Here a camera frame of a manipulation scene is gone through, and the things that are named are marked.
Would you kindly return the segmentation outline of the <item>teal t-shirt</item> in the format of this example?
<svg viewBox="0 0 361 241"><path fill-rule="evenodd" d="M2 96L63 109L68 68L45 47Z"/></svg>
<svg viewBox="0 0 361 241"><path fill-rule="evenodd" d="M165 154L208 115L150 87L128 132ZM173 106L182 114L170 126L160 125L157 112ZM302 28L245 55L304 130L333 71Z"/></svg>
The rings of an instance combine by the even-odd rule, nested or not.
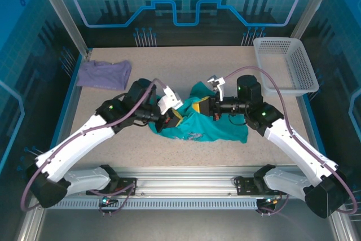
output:
<svg viewBox="0 0 361 241"><path fill-rule="evenodd" d="M246 143L248 127L244 124L243 115L230 117L228 114L223 114L218 121L214 121L212 117L197 113L192 108L193 103L213 94L201 81L196 83L192 87L189 97L178 109L179 114L183 117L178 126L166 128L161 132L156 131L154 123L148 124L148 127L155 134L170 139L198 142L214 142L221 139Z"/></svg>

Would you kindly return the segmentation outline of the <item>purple t-shirt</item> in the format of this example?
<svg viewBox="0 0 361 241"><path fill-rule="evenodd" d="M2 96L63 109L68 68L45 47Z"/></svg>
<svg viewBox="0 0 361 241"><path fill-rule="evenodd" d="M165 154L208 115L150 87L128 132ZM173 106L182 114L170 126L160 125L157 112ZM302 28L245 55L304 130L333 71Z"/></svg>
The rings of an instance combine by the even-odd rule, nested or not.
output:
<svg viewBox="0 0 361 241"><path fill-rule="evenodd" d="M125 90L132 66L127 60L118 63L90 60L80 65L77 86Z"/></svg>

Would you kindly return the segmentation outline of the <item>white perforated plastic basket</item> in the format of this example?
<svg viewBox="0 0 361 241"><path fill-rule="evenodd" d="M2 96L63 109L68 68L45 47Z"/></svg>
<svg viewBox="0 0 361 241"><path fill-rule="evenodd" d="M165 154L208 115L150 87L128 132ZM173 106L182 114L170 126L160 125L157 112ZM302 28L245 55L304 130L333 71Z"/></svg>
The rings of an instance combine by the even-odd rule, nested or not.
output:
<svg viewBox="0 0 361 241"><path fill-rule="evenodd" d="M303 43L296 38L255 38L253 47L260 69L275 81L283 96L314 93L319 83Z"/></svg>

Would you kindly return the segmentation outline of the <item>aluminium mounting beam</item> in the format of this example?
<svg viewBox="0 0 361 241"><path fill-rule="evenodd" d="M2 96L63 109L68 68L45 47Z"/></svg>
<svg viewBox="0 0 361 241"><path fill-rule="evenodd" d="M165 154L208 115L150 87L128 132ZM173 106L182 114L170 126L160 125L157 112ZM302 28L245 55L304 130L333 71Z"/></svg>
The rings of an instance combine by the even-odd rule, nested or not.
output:
<svg viewBox="0 0 361 241"><path fill-rule="evenodd" d="M299 176L303 173L291 172L287 167L277 168ZM223 197L238 196L233 179L238 176L254 177L257 170L253 168L242 168L240 173L234 167L225 168L167 168L160 169L156 173L153 169L144 172L120 172L114 170L120 178L136 178L137 187L135 196L146 197ZM275 196L268 195L245 195L243 197L265 199Z"/></svg>

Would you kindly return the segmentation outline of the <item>small LED circuit board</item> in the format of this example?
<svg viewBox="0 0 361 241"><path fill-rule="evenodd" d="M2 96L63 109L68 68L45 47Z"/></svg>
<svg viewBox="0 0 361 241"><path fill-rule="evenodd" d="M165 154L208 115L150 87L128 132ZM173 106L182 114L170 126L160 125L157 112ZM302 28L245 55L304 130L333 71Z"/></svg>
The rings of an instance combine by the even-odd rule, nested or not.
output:
<svg viewBox="0 0 361 241"><path fill-rule="evenodd" d="M99 206L104 207L113 207L118 204L118 200L116 198L112 198L111 196L104 196L99 202Z"/></svg>
<svg viewBox="0 0 361 241"><path fill-rule="evenodd" d="M278 201L282 199L282 196L275 196L273 198L267 198L267 199L257 199L257 206L260 207L267 207L270 205L276 205Z"/></svg>

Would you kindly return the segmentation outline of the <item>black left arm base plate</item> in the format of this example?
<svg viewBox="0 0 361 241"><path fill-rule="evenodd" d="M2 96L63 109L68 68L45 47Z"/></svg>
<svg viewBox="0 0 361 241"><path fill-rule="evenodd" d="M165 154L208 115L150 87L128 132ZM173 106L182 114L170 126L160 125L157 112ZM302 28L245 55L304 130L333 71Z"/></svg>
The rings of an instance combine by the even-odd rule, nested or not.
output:
<svg viewBox="0 0 361 241"><path fill-rule="evenodd" d="M123 196L135 195L137 187L136 178L115 178L111 179L109 184L102 190L88 190L85 192L88 196Z"/></svg>

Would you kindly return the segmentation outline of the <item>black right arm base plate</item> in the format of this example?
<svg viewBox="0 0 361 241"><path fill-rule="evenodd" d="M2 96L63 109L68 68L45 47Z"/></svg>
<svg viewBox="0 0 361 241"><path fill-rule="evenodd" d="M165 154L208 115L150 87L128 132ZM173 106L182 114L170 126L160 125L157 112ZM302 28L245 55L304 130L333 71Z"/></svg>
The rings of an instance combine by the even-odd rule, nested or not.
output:
<svg viewBox="0 0 361 241"><path fill-rule="evenodd" d="M245 195L286 195L286 193L270 189L262 178L238 176L233 179L238 196Z"/></svg>

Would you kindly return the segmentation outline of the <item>aluminium frame post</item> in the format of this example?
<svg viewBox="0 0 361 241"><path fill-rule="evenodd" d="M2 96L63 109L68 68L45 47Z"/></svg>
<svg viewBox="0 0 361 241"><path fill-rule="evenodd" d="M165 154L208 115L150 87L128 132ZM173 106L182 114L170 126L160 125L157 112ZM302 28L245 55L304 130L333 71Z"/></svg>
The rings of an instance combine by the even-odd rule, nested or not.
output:
<svg viewBox="0 0 361 241"><path fill-rule="evenodd" d="M86 45L79 29L74 22L71 13L69 12L67 6L65 5L63 0L49 0L54 11L56 12L58 18L64 25L67 33L72 39L75 47L86 60L90 59L90 52L88 46Z"/></svg>
<svg viewBox="0 0 361 241"><path fill-rule="evenodd" d="M301 39L307 27L309 26L312 18L319 9L323 0L309 0L305 10L303 11L298 23L296 24L291 38Z"/></svg>

